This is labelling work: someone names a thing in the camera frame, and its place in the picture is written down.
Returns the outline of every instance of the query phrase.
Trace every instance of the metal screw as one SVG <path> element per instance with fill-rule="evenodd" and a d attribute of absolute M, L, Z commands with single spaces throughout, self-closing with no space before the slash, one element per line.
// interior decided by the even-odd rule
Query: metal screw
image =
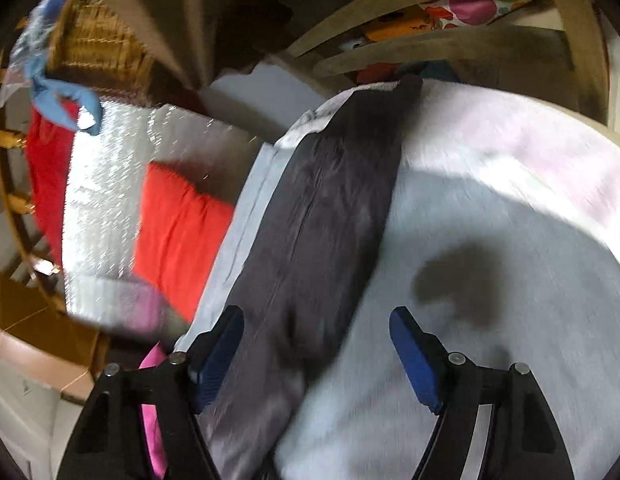
<path fill-rule="evenodd" d="M 515 363 L 514 370 L 520 375 L 526 375 L 530 373 L 530 367 L 525 363 Z"/>
<path fill-rule="evenodd" d="M 172 352 L 168 359 L 171 365 L 180 365 L 186 360 L 186 352 Z"/>
<path fill-rule="evenodd" d="M 112 377 L 113 375 L 119 373 L 120 369 L 121 367 L 117 363 L 110 363 L 103 368 L 103 373 L 106 374 L 107 377 Z"/>
<path fill-rule="evenodd" d="M 459 352 L 452 352 L 447 357 L 448 361 L 453 365 L 460 366 L 465 363 L 465 356 Z"/>

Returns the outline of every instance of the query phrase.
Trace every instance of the silver foil mat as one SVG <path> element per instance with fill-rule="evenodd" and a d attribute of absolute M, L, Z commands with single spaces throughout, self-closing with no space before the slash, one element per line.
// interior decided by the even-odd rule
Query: silver foil mat
<path fill-rule="evenodd" d="M 197 189 L 235 203 L 261 141 L 171 105 L 104 101 L 101 133 L 77 134 L 63 228 L 66 310 L 116 333 L 176 336 L 161 294 L 132 275 L 148 162 L 171 165 Z"/>

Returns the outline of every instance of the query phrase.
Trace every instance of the bright red fabric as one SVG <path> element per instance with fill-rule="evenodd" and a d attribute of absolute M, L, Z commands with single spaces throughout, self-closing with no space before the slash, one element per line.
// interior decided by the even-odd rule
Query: bright red fabric
<path fill-rule="evenodd" d="M 233 212 L 164 164 L 148 164 L 133 271 L 189 322 Z"/>
<path fill-rule="evenodd" d="M 78 105 L 66 101 L 64 107 L 72 119 L 77 118 Z M 59 265 L 62 264 L 61 239 L 73 139 L 74 132 L 44 119 L 32 107 L 25 155 L 35 205 L 34 218 Z"/>

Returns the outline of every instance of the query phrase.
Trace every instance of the woven basket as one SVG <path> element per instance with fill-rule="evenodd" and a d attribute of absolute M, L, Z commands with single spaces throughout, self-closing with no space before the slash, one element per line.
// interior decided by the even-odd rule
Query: woven basket
<path fill-rule="evenodd" d="M 101 0 L 67 0 L 50 37 L 50 77 L 140 106 L 166 102 L 181 84 Z"/>

